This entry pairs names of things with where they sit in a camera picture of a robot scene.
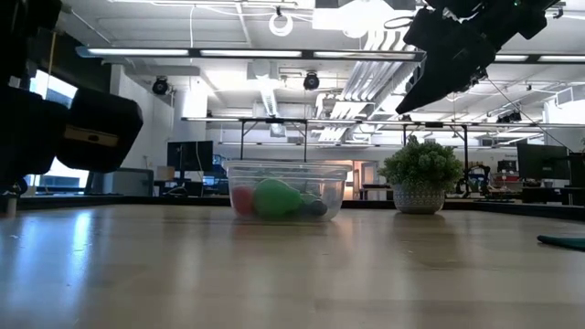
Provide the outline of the green potted plant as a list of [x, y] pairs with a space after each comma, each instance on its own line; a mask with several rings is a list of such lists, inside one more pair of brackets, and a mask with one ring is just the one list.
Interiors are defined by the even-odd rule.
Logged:
[[410, 136], [400, 150], [383, 161], [378, 174], [390, 185], [398, 211], [431, 215], [443, 208], [445, 195], [463, 177], [463, 163], [452, 147], [420, 143]]

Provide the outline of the green toy pear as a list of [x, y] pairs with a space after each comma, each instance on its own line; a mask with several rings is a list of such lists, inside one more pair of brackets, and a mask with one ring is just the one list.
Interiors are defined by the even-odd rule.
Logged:
[[262, 218], [283, 218], [302, 204], [301, 193], [278, 179], [264, 179], [253, 191], [255, 212]]

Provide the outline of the clear plastic tupperware container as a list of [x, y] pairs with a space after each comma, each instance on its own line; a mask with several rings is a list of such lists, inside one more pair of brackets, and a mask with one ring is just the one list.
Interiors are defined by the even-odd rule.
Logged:
[[234, 187], [249, 186], [254, 191], [259, 182], [270, 178], [282, 180], [301, 194], [319, 196], [328, 207], [328, 212], [323, 217], [311, 216], [307, 211], [307, 206], [302, 203], [296, 211], [283, 218], [262, 218], [255, 209], [252, 215], [240, 216], [231, 205], [238, 217], [259, 221], [312, 222], [329, 221], [337, 215], [344, 199], [347, 174], [351, 170], [348, 164], [251, 160], [227, 161], [224, 168], [229, 183], [230, 204], [230, 192]]

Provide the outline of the red toy strawberry green leaves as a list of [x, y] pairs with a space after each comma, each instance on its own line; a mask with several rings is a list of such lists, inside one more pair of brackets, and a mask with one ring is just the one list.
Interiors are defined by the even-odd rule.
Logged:
[[249, 186], [236, 186], [230, 192], [231, 205], [240, 216], [254, 213], [253, 189]]

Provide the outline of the black computer monitor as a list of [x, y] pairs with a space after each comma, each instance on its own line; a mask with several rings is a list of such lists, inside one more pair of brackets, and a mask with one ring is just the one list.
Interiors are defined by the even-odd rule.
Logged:
[[566, 147], [521, 143], [516, 149], [521, 177], [537, 180], [570, 179]]
[[172, 142], [167, 144], [166, 165], [177, 171], [211, 171], [213, 142]]
[[585, 187], [585, 153], [569, 154], [570, 185]]

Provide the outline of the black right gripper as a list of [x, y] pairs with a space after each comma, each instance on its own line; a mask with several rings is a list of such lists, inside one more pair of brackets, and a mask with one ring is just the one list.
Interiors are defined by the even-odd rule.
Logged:
[[471, 85], [515, 35], [526, 33], [526, 0], [424, 0], [404, 42], [425, 51], [396, 112], [404, 114]]

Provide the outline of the large office window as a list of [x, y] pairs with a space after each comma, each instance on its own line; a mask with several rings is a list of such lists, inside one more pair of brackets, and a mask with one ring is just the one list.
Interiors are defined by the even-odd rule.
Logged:
[[[44, 100], [54, 101], [69, 108], [78, 88], [38, 69], [30, 79], [29, 90], [40, 95]], [[87, 170], [69, 168], [54, 158], [50, 169], [45, 174], [27, 175], [25, 180], [29, 186], [42, 186], [46, 189], [83, 188], [87, 184], [88, 176]]]

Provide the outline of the dark green cloth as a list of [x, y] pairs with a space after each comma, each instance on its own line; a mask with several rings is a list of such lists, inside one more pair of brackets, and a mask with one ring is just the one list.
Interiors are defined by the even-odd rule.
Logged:
[[561, 238], [539, 235], [537, 236], [537, 241], [549, 246], [585, 252], [585, 238]]

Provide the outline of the black metal rig frame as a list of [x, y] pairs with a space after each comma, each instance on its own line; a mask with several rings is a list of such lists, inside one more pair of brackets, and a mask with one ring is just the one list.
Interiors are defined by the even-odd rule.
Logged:
[[[421, 51], [367, 50], [290, 50], [252, 48], [91, 48], [76, 47], [82, 58], [237, 58], [237, 59], [301, 59], [341, 61], [421, 62]], [[585, 54], [504, 53], [495, 56], [502, 64], [585, 64]]]

